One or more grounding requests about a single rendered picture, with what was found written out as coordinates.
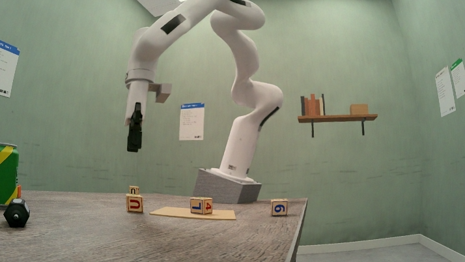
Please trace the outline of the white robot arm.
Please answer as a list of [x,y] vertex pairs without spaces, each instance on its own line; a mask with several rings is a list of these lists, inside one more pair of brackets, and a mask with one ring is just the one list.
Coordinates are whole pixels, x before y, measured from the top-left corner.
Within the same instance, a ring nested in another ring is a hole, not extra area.
[[236,65],[232,99],[240,106],[255,110],[234,120],[221,166],[211,168],[211,172],[253,183],[247,174],[261,128],[283,105],[279,87],[250,78],[259,69],[259,55],[254,41],[241,30],[257,30],[265,24],[265,14],[255,3],[249,0],[186,0],[150,27],[138,29],[132,42],[125,84],[150,82],[153,86],[150,91],[156,92],[155,102],[164,103],[171,94],[172,83],[155,83],[160,55],[212,11],[210,25],[230,47]]

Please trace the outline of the green and yellow striped can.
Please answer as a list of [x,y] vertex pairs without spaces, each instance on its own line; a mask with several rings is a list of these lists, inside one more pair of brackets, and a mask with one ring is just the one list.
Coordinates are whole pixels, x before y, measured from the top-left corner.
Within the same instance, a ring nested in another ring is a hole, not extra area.
[[13,198],[18,198],[17,145],[0,143],[0,209],[7,209]]

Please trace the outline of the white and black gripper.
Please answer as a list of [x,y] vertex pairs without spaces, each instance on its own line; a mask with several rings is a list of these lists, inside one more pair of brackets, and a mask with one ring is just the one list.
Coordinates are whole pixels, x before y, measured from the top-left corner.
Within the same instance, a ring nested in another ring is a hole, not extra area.
[[[129,89],[126,105],[125,127],[129,126],[128,135],[128,152],[138,152],[142,148],[142,125],[145,121],[145,113],[147,108],[147,96],[151,84],[146,81],[130,81],[126,84]],[[149,90],[150,89],[150,90]],[[143,115],[143,118],[142,118]],[[142,122],[141,122],[142,120]],[[130,125],[129,125],[130,124]]]

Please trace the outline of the beige mat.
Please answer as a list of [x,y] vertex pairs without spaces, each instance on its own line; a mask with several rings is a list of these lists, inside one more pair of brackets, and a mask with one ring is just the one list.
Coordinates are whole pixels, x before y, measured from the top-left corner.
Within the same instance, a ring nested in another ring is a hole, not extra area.
[[190,209],[164,207],[150,212],[150,215],[167,216],[175,218],[190,218],[200,220],[236,220],[234,211],[212,210],[212,214],[192,214]]

